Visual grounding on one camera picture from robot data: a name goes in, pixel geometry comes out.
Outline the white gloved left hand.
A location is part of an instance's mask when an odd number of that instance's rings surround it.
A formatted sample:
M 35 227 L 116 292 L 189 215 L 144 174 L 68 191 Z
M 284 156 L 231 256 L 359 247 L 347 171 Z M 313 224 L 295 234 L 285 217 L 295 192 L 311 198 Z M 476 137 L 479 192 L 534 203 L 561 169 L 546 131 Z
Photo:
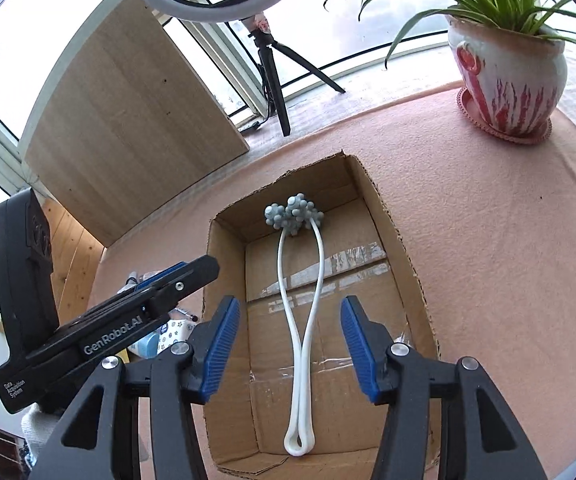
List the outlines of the white gloved left hand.
M 36 463 L 38 455 L 42 452 L 59 420 L 59 415 L 44 413 L 36 403 L 33 403 L 22 416 L 21 431 L 29 450 L 28 462 L 31 467 Z

